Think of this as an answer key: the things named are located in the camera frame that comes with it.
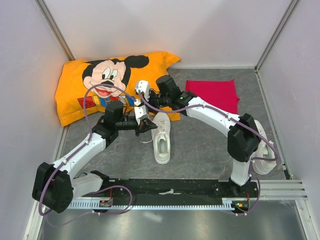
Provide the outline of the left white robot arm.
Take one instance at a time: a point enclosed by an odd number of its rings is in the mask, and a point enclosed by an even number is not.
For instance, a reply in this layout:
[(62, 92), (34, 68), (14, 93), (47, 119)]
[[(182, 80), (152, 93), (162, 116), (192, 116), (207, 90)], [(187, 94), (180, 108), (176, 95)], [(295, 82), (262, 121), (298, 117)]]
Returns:
[(32, 198), (39, 202), (39, 213), (49, 211), (62, 213), (72, 200), (87, 194), (106, 196), (110, 191), (107, 176), (92, 171), (83, 177), (76, 177), (79, 170), (94, 156), (105, 150), (118, 136), (120, 131), (133, 130), (136, 135), (157, 128), (149, 118), (152, 106), (135, 101), (134, 115), (125, 116), (124, 106), (120, 101), (111, 102), (97, 124), (85, 139), (65, 156), (49, 164), (43, 162), (36, 171)]

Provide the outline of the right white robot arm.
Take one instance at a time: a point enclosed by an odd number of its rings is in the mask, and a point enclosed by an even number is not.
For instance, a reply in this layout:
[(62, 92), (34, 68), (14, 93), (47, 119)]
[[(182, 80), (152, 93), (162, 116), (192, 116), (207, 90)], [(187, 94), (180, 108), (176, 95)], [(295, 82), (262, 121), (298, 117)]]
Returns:
[(235, 197), (247, 191), (251, 177), (250, 160), (261, 142), (254, 118), (229, 113), (205, 102), (190, 91), (182, 91), (174, 79), (164, 75), (156, 80), (158, 91), (149, 85), (140, 90), (152, 112), (170, 108), (170, 113), (181, 113), (197, 119), (221, 132), (227, 138), (227, 152), (233, 159), (229, 191)]

